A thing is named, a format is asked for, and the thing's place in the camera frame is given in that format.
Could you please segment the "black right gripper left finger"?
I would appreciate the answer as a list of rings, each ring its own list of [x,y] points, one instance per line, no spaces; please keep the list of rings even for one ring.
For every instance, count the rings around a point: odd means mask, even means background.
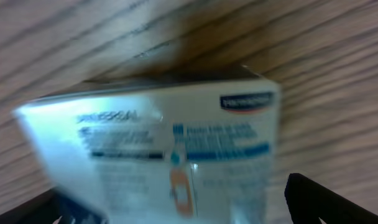
[[[1,214],[0,224],[107,224],[107,217],[52,189]]]

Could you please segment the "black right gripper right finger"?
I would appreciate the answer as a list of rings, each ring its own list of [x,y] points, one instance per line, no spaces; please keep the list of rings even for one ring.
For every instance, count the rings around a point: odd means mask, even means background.
[[[293,224],[378,224],[378,215],[299,173],[284,192]]]

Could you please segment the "white plaster box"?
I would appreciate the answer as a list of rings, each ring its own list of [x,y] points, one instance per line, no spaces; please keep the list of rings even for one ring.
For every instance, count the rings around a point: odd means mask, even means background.
[[[14,116],[62,223],[264,223],[281,89],[246,68],[81,83]]]

